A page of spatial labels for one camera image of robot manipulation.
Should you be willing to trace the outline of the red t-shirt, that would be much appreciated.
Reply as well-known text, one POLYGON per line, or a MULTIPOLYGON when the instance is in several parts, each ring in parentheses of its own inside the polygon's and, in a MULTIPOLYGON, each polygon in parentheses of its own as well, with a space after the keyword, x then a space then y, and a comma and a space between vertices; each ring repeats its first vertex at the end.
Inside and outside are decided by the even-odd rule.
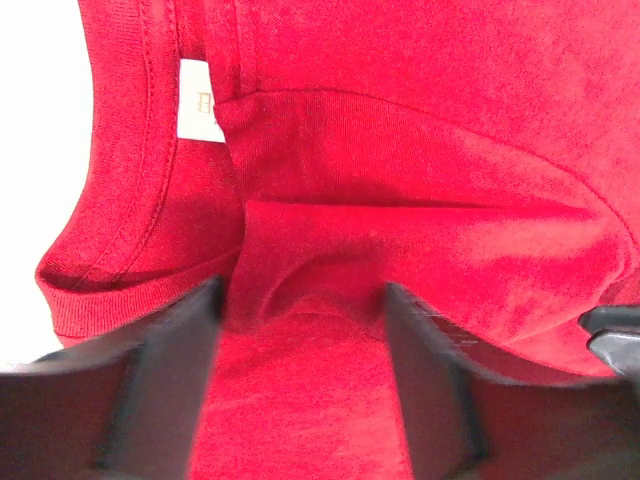
POLYGON ((83 1, 87 182, 36 279, 66 346, 204 279, 195 479, 406 479, 384 287, 602 376, 639 299, 635 1, 83 1))

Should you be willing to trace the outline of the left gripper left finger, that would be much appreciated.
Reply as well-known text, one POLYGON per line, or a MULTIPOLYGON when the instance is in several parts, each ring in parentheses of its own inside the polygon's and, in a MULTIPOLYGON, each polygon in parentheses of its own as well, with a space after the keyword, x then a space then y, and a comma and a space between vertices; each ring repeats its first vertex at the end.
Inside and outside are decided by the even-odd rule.
POLYGON ((216 351, 223 286, 1 370, 4 479, 184 479, 216 351))

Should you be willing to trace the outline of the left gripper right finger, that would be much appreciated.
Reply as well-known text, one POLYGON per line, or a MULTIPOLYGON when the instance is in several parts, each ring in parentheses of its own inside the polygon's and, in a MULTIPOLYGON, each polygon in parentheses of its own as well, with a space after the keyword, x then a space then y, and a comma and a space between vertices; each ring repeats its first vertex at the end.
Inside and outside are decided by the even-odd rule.
POLYGON ((453 325, 404 287, 386 332, 417 479, 635 479, 639 377, 570 374, 453 325))

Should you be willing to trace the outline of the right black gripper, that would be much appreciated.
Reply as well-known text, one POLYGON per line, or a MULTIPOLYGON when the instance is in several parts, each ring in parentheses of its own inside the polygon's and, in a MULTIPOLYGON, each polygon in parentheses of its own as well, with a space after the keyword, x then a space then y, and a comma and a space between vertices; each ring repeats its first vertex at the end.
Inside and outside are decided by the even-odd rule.
POLYGON ((639 306, 599 306, 578 320, 587 349, 616 374, 639 377, 639 306))

